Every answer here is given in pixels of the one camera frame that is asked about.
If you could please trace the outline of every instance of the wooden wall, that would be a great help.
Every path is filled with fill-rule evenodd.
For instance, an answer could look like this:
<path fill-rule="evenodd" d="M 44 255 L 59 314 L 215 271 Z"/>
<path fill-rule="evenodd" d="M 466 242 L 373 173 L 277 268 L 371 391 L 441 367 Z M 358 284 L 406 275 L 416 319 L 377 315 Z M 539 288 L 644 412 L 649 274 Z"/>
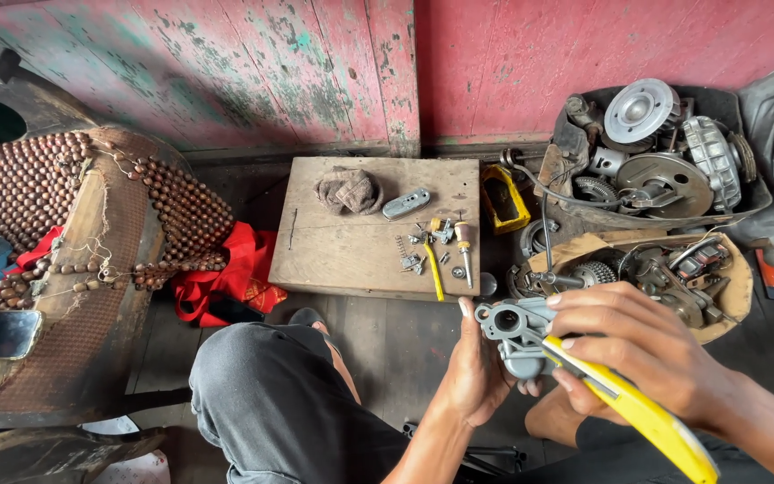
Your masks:
<path fill-rule="evenodd" d="M 758 0 L 0 0 L 0 46 L 183 151 L 548 136 L 565 97 L 774 70 Z"/>

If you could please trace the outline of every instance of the hand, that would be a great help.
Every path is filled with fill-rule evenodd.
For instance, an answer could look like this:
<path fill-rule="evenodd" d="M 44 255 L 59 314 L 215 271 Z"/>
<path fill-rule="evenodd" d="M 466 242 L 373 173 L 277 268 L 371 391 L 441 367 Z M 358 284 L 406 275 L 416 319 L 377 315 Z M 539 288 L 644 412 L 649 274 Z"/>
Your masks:
<path fill-rule="evenodd" d="M 458 304 L 463 315 L 462 336 L 452 350 L 435 399 L 458 412 L 471 427 L 478 427 L 491 418 L 518 379 L 503 366 L 497 342 L 482 335 L 473 302 L 463 297 Z"/>
<path fill-rule="evenodd" d="M 716 362 L 667 307 L 625 281 L 549 298 L 558 311 L 549 333 L 602 333 L 564 341 L 566 352 L 616 369 L 683 422 L 714 432 L 736 404 L 737 374 Z M 576 412 L 625 421 L 586 385 L 559 368 L 553 377 Z"/>

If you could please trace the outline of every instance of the wooden board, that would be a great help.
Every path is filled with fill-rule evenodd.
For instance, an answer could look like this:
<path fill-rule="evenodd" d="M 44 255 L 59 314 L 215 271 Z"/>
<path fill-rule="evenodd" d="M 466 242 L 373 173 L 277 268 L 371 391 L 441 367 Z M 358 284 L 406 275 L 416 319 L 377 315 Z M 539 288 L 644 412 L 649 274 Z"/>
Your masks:
<path fill-rule="evenodd" d="M 432 202 L 422 211 L 393 222 L 381 214 L 332 215 L 318 203 L 312 187 L 334 165 L 370 172 L 381 181 L 385 201 L 424 187 L 432 194 Z M 470 254 L 474 288 L 469 290 L 464 279 L 450 276 L 452 267 L 462 265 L 455 238 L 447 246 L 436 242 L 433 250 L 436 258 L 444 251 L 450 253 L 447 264 L 439 264 L 444 292 L 477 295 L 479 193 L 478 160 L 295 158 L 268 280 L 287 290 L 434 301 L 428 260 L 422 276 L 413 271 L 400 273 L 395 237 L 402 238 L 408 254 L 416 252 L 422 257 L 426 255 L 423 246 L 412 246 L 407 238 L 418 232 L 414 223 L 427 228 L 433 217 L 458 221 L 461 214 L 473 228 Z"/>

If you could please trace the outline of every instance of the yellow handle tool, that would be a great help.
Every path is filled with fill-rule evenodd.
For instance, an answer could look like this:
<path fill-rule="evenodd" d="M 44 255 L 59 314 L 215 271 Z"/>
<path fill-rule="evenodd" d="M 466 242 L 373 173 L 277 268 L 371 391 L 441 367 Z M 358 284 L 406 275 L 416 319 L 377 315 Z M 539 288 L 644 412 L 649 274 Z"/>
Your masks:
<path fill-rule="evenodd" d="M 440 282 L 440 274 L 438 273 L 438 260 L 435 258 L 435 253 L 429 246 L 429 234 L 423 234 L 423 246 L 426 248 L 426 253 L 429 256 L 429 267 L 432 268 L 432 278 L 435 280 L 435 292 L 438 294 L 438 301 L 444 301 L 444 286 Z"/>
<path fill-rule="evenodd" d="M 689 427 L 610 368 L 569 356 L 562 342 L 559 337 L 545 337 L 541 345 L 545 356 L 584 380 L 602 402 L 644 435 L 686 477 L 697 484 L 715 484 L 718 467 Z"/>

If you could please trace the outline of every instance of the person's left hand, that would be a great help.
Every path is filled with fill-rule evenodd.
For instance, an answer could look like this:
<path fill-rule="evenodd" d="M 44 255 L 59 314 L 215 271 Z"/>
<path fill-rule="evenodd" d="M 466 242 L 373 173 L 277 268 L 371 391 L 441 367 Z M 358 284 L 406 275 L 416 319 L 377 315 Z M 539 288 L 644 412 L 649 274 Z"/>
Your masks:
<path fill-rule="evenodd" d="M 446 405 L 467 424 L 478 427 L 489 421 L 518 379 L 504 367 L 497 342 L 482 335 L 474 318 L 474 303 L 463 297 L 458 304 L 463 315 L 462 336 L 452 350 L 438 393 L 444 392 Z"/>

